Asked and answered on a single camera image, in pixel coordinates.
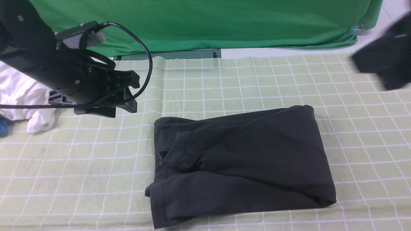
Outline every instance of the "white grid line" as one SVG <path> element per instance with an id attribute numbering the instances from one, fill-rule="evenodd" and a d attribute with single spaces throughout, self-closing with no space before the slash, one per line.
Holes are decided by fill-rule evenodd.
<path id="1" fill-rule="evenodd" d="M 307 65 L 307 69 L 309 70 L 309 73 L 310 73 L 310 76 L 311 76 L 312 80 L 315 82 L 315 80 L 314 80 L 314 78 L 313 78 L 313 76 L 312 76 L 312 74 L 311 74 L 311 70 L 309 69 L 309 66 L 308 66 L 308 63 L 307 63 L 307 60 L 305 59 L 305 57 L 304 57 L 304 61 L 305 61 L 306 65 Z M 323 103 L 323 105 L 325 105 L 325 104 L 324 104 L 324 101 L 323 101 L 323 98 L 322 98 L 321 96 L 320 96 L 320 99 L 321 99 L 321 102 Z M 327 108 L 326 108 L 326 113 L 327 113 L 328 118 L 330 118 L 330 114 L 329 114 Z M 332 127 L 333 132 L 336 133 L 337 131 L 335 130 L 334 125 L 332 124 L 332 122 L 331 122 L 331 127 Z M 336 138 L 337 138 L 337 141 L 338 141 L 340 147 L 342 147 L 343 145 L 342 145 L 341 141 L 339 140 L 338 136 L 337 136 Z M 344 154 L 344 157 L 345 157 L 346 162 L 349 163 L 348 158 L 347 158 L 347 156 L 346 156 L 346 153 L 345 153 L 344 149 L 342 149 L 342 152 L 343 152 L 343 154 Z M 350 172 L 351 172 L 351 175 L 352 175 L 353 179 L 355 179 L 355 175 L 354 175 L 353 170 L 351 169 L 351 166 L 349 166 L 349 169 L 350 169 Z M 360 189 L 358 183 L 356 182 L 355 184 L 356 184 L 356 187 L 357 187 L 358 191 L 360 192 L 361 198 L 365 201 L 365 197 L 364 197 L 363 193 L 361 192 L 361 189 Z M 370 208 L 370 206 L 369 206 L 369 204 L 368 204 L 367 202 L 365 202 L 365 204 L 366 204 L 367 207 L 368 207 L 368 215 L 369 215 L 369 217 L 371 218 L 371 217 L 372 217 L 372 216 L 371 216 L 371 208 Z"/>
<path id="2" fill-rule="evenodd" d="M 80 121 L 81 121 L 81 119 L 79 119 L 79 121 L 77 122 L 77 126 L 76 126 L 76 128 L 75 128 L 74 136 L 73 136 L 73 139 L 72 139 L 72 143 L 71 143 L 71 145 L 70 145 L 69 153 L 71 152 L 71 150 L 72 150 L 72 148 L 73 148 L 74 140 L 76 139 L 77 128 L 78 128 L 78 126 L 79 126 L 79 124 L 80 124 Z M 64 163 L 63 170 L 62 170 L 62 172 L 61 172 L 61 176 L 63 176 L 63 174 L 64 174 L 64 170 L 66 169 L 67 162 L 68 162 L 68 161 L 66 160 L 65 163 Z M 48 215 L 50 215 L 51 209 L 53 208 L 54 201 L 55 201 L 55 198 L 56 198 L 56 194 L 57 194 L 58 189 L 59 189 L 59 187 L 60 187 L 61 180 L 63 179 L 63 177 L 61 177 L 61 176 L 60 176 L 60 179 L 59 179 L 59 181 L 58 181 L 57 187 L 56 187 L 56 189 L 55 189 L 55 192 L 54 192 L 54 195 L 53 195 L 53 200 L 51 201 L 50 207 L 48 208 L 47 215 L 40 221 L 39 227 L 40 227 L 41 229 L 43 228 L 42 225 L 43 225 L 44 220 L 48 217 Z"/>
<path id="3" fill-rule="evenodd" d="M 365 110 L 367 111 L 368 116 L 371 117 L 371 114 L 369 113 L 369 111 L 368 111 L 368 109 L 367 109 L 366 107 L 365 107 Z M 357 128 L 356 128 L 354 122 L 352 121 L 352 119 L 350 119 L 350 121 L 351 121 L 352 126 L 354 127 L 355 132 L 358 133 Z M 360 139 L 361 144 L 364 145 L 361 137 L 359 137 L 359 139 Z M 370 164 L 371 164 L 371 166 L 372 166 L 372 169 L 374 170 L 374 172 L 375 172 L 375 174 L 377 175 L 378 179 L 381 181 L 380 175 L 379 175 L 378 171 L 375 169 L 374 163 L 371 161 L 371 157 L 369 156 L 369 153 L 368 153 L 368 150 L 367 150 L 367 149 L 365 149 L 365 153 L 367 154 L 367 158 L 368 158 L 368 160 L 370 161 Z M 382 185 L 383 185 L 383 187 L 384 187 L 384 190 L 385 190 L 386 194 L 389 196 L 389 193 L 388 193 L 387 188 L 385 187 L 384 184 L 382 184 Z M 404 231 L 404 228 L 402 227 L 401 222 L 400 222 L 399 217 L 398 217 L 398 214 L 397 214 L 397 209 L 396 209 L 395 203 L 392 201 L 391 198 L 389 198 L 389 200 L 391 201 L 392 205 L 394 206 L 395 216 L 396 216 L 397 219 L 398 219 L 398 223 L 399 223 L 399 225 L 401 226 L 401 230 Z"/>

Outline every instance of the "black garment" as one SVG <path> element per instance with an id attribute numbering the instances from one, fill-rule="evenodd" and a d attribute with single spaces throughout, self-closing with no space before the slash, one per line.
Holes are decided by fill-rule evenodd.
<path id="1" fill-rule="evenodd" d="M 336 202 L 314 110 L 294 106 L 155 122 L 154 228 L 197 216 L 324 208 Z"/>

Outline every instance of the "pant leg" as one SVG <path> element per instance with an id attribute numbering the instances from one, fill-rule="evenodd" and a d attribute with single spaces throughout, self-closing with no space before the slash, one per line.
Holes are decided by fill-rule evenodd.
<path id="1" fill-rule="evenodd" d="M 312 107 L 237 118 L 243 120 L 198 121 L 195 130 L 185 130 L 184 125 L 163 128 L 163 136 L 174 140 L 160 151 L 160 165 L 179 172 L 202 170 L 281 185 L 314 197 L 323 207 L 336 202 Z"/>
<path id="2" fill-rule="evenodd" d="M 321 208 L 298 191 L 206 171 L 174 175 L 150 187 L 155 229 L 195 217 Z"/>

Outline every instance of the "blue object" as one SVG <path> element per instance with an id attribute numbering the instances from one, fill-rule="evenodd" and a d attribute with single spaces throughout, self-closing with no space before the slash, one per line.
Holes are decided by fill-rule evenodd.
<path id="1" fill-rule="evenodd" d="M 358 35 L 363 35 L 365 33 L 363 25 L 352 26 L 350 31 L 350 37 L 355 37 Z"/>
<path id="2" fill-rule="evenodd" d="M 5 137 L 9 133 L 7 120 L 0 118 L 0 137 Z"/>

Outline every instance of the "green checkered tablecloth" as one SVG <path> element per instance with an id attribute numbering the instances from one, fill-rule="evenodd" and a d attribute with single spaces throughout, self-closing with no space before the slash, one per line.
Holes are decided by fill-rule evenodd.
<path id="1" fill-rule="evenodd" d="M 347 55 L 155 58 L 139 111 L 116 119 L 58 110 L 52 130 L 26 122 L 0 139 L 0 230 L 152 230 L 153 123 L 308 104 L 338 202 L 325 209 L 202 217 L 171 230 L 411 230 L 411 89 L 379 90 Z M 147 61 L 120 61 L 142 81 Z"/>

